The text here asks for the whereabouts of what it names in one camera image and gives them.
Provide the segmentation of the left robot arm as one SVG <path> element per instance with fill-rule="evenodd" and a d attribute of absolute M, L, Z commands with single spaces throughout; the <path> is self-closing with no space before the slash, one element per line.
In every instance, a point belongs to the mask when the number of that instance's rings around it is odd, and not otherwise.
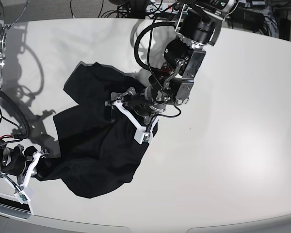
<path fill-rule="evenodd" d="M 134 46 L 136 62 L 151 72 L 151 83 L 143 91 L 124 99 L 124 106 L 142 117 L 151 117 L 167 105 L 181 106 L 188 101 L 194 78 L 206 55 L 204 46 L 214 46 L 225 18 L 236 10 L 237 0 L 178 0 L 179 18 L 152 22 L 137 37 Z M 138 49 L 143 36 L 158 27 L 174 27 L 176 38 L 164 50 L 161 68 L 144 64 Z"/>

